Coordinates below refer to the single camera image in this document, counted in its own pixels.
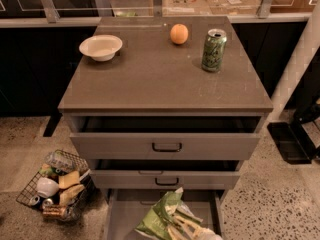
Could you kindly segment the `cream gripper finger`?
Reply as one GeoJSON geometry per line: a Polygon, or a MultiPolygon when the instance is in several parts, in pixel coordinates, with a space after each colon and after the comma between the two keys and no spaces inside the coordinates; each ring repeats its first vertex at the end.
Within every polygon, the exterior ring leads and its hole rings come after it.
{"type": "Polygon", "coordinates": [[[197,223],[180,215],[173,216],[173,223],[167,226],[172,240],[223,240],[209,228],[203,228],[197,223]]]}

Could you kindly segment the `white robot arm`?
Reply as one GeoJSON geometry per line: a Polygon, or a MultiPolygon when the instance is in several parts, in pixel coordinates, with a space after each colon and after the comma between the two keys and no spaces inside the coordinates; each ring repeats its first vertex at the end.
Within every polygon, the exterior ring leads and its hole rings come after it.
{"type": "MultiPolygon", "coordinates": [[[[319,47],[319,2],[289,59],[267,123],[287,119],[284,110],[319,47]]],[[[319,162],[283,161],[266,128],[240,179],[222,203],[225,240],[319,240],[319,162]]]]}

